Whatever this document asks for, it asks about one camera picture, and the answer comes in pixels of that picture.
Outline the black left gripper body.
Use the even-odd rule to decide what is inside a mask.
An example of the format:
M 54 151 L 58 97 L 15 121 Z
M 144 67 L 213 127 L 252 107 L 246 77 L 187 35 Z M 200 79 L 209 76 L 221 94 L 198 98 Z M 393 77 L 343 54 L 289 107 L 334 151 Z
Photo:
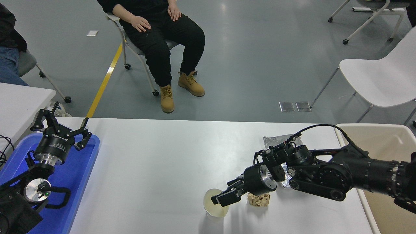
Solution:
M 74 136 L 67 136 L 71 131 L 71 129 L 65 126 L 61 126 L 60 130 L 56 130 L 53 126 L 47 127 L 34 152 L 34 157 L 39 157 L 41 154 L 67 157 L 72 145 L 75 143 Z

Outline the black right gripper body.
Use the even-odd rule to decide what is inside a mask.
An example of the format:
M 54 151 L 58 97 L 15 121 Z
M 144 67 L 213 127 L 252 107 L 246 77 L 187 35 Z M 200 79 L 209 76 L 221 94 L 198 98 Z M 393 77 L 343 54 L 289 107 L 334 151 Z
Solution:
M 253 165 L 244 170 L 244 190 L 260 196 L 273 191 L 273 178 L 266 165 Z

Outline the person's right hand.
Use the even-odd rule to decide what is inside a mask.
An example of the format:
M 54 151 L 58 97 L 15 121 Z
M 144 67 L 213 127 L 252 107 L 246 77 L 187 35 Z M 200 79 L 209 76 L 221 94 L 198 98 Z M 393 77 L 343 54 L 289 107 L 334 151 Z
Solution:
M 151 30 L 150 23 L 145 18 L 140 16 L 131 16 L 129 23 L 139 32 L 146 32 Z

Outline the person's left hand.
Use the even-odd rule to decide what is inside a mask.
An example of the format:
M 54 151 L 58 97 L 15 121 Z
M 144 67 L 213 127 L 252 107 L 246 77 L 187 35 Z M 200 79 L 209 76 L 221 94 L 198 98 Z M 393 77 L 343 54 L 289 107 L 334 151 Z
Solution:
M 172 21 L 178 21 L 179 18 L 182 17 L 182 12 L 180 11 L 179 7 L 177 6 L 176 1 L 169 1 L 168 2 L 168 14 L 171 17 Z

